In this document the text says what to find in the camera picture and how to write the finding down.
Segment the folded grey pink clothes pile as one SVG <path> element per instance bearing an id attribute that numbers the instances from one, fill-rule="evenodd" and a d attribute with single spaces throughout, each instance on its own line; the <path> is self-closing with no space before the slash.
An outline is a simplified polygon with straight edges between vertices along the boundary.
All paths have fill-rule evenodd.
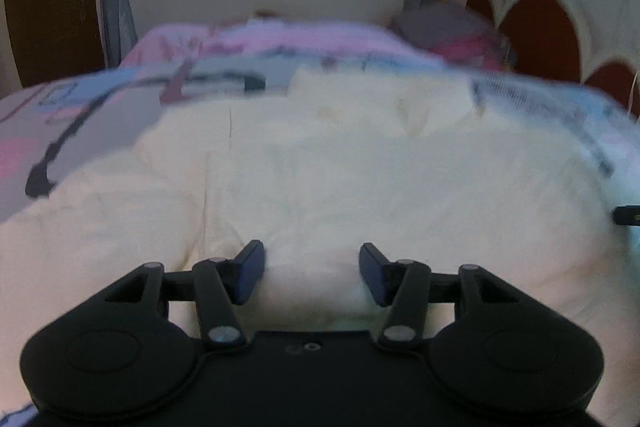
<path id="1" fill-rule="evenodd" d="M 489 20 L 457 3 L 436 2 L 402 11 L 390 30 L 448 63 L 494 72 L 508 64 L 508 39 Z"/>

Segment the red heart-shaped headboard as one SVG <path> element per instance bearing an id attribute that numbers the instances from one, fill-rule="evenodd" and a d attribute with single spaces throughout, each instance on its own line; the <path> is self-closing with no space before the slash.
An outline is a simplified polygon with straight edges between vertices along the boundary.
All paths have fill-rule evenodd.
<path id="1" fill-rule="evenodd" d="M 491 0 L 466 0 L 465 7 L 492 23 L 506 44 L 501 66 L 517 74 L 596 88 L 639 116 L 639 72 L 622 54 L 605 55 L 587 68 L 586 39 L 577 17 L 561 0 L 518 0 L 498 20 Z"/>

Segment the pink blanket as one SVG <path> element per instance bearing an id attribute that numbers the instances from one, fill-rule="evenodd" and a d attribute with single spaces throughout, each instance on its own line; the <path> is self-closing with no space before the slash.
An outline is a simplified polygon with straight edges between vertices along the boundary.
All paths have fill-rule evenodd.
<path id="1" fill-rule="evenodd" d="M 253 18 L 232 25 L 156 26 L 134 45 L 119 66 L 146 66 L 276 51 L 320 56 L 382 56 L 426 64 L 437 64 L 442 60 L 380 26 L 342 20 L 301 22 Z"/>

